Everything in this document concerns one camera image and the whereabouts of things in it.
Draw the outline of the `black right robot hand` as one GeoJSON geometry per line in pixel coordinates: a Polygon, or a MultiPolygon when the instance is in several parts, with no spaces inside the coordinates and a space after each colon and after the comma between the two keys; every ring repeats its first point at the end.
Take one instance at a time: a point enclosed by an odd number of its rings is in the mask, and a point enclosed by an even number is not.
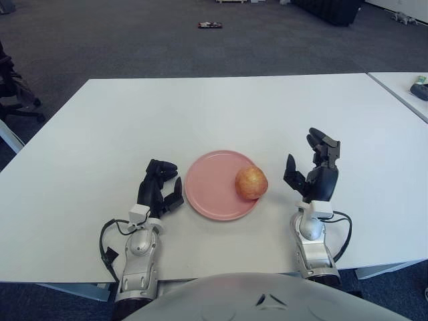
{"type": "Polygon", "coordinates": [[[284,172],[285,182],[299,192],[305,203],[330,201],[338,180],[336,160],[340,158],[340,141],[330,138],[316,128],[310,128],[306,136],[314,151],[315,167],[305,177],[296,170],[294,157],[289,154],[284,172]]]}

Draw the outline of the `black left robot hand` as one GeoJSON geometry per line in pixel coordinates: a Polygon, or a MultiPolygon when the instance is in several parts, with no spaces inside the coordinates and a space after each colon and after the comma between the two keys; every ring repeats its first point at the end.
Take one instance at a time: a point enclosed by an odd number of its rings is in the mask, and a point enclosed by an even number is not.
{"type": "Polygon", "coordinates": [[[152,159],[147,168],[146,176],[138,189],[137,204],[150,208],[150,217],[160,219],[165,213],[172,213],[184,203],[183,186],[178,177],[175,164],[152,159]],[[172,193],[163,197],[161,193],[164,183],[177,178],[172,193]]]}

